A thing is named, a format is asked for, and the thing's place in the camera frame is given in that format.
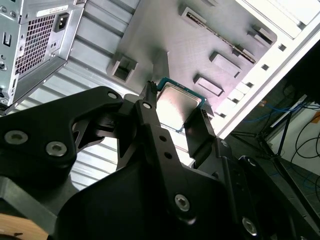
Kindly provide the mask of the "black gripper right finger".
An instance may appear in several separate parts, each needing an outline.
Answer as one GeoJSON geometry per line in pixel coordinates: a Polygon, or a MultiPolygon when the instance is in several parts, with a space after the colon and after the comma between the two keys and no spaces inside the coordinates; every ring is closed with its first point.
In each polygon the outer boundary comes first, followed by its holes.
{"type": "Polygon", "coordinates": [[[303,206],[301,214],[256,160],[235,158],[217,137],[205,110],[196,109],[184,124],[193,168],[213,185],[203,194],[206,227],[212,240],[317,240],[320,218],[279,158],[271,162],[303,206]]]}

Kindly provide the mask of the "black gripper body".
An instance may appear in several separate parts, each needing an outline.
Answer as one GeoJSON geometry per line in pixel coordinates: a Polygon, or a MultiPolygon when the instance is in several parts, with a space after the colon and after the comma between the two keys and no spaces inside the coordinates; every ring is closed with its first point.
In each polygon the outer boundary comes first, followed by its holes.
{"type": "Polygon", "coordinates": [[[196,220],[186,225],[165,206],[143,163],[101,179],[71,197],[58,214],[52,240],[238,240],[227,193],[212,176],[185,167],[196,220]]]}

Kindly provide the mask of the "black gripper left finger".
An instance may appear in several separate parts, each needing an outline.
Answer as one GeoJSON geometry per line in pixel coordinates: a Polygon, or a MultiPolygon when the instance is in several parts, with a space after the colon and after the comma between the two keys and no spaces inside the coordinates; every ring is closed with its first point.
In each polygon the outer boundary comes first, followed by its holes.
{"type": "Polygon", "coordinates": [[[0,119],[0,174],[37,200],[57,200],[77,154],[104,138],[118,143],[117,171],[146,165],[165,207],[185,225],[196,220],[191,189],[169,132],[156,113],[157,86],[133,100],[100,86],[0,119]]]}

